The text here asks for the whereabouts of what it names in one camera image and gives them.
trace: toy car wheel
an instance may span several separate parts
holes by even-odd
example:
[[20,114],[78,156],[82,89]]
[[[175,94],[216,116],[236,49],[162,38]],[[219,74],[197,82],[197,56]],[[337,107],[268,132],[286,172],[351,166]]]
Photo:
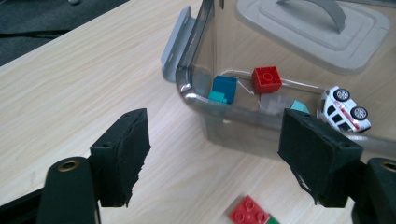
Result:
[[365,108],[361,107],[361,106],[353,107],[352,110],[350,111],[350,114],[356,120],[367,119],[367,116],[369,115],[367,113],[367,110]]
[[345,102],[349,99],[349,97],[350,97],[349,91],[345,89],[338,89],[334,92],[334,98],[337,101]]

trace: red lego brick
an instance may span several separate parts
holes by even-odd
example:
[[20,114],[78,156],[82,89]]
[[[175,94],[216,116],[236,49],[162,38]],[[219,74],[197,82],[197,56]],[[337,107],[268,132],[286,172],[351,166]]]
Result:
[[275,66],[255,68],[251,76],[257,93],[274,92],[282,86],[282,79]]
[[249,196],[231,212],[230,219],[237,224],[266,224],[270,216]]

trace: wooden table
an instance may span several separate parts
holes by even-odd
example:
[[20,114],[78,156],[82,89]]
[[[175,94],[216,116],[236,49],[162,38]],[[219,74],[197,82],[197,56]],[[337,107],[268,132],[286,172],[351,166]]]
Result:
[[88,157],[120,115],[145,107],[151,151],[129,207],[101,209],[103,223],[231,223],[247,194],[281,223],[350,223],[352,201],[315,206],[285,162],[208,142],[163,80],[178,13],[191,5],[196,15],[200,4],[130,1],[0,67],[0,204],[43,187],[56,161]]

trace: white toy car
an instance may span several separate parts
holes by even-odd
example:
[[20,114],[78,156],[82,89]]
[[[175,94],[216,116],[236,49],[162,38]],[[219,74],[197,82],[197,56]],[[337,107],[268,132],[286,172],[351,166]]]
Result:
[[362,133],[371,128],[367,110],[350,99],[349,91],[337,86],[321,95],[317,117],[335,130]]

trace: plastic storage box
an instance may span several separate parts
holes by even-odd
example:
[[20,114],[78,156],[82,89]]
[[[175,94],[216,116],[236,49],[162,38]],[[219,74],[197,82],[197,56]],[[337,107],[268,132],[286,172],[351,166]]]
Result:
[[[259,5],[260,0],[249,0],[249,3]],[[357,6],[339,4],[341,7]],[[278,158],[283,109],[297,101],[316,115],[320,95],[332,86],[340,86],[349,90],[359,105],[367,108],[372,122],[372,129],[363,134],[344,135],[366,149],[363,157],[396,158],[396,121],[392,118],[396,116],[396,98],[393,98],[396,94],[391,87],[396,85],[396,78],[393,78],[396,52],[387,52],[388,47],[395,48],[394,32],[377,33],[381,35],[378,38],[382,44],[372,49],[370,60],[350,74],[344,69],[341,72],[344,74],[340,75],[341,70],[332,72],[309,52],[300,52],[284,39],[265,32],[238,7],[236,0],[204,0],[196,19],[186,7],[180,13],[162,57],[164,78],[176,82],[181,99],[202,116],[208,140]],[[389,7],[374,9],[384,17],[395,13],[395,9]],[[328,20],[329,27],[334,25],[330,17]],[[252,73],[257,67],[272,66],[276,66],[282,86],[276,92],[265,93],[262,99],[267,104],[264,105],[261,95],[255,92]],[[216,76],[237,78],[232,104],[208,99]]]

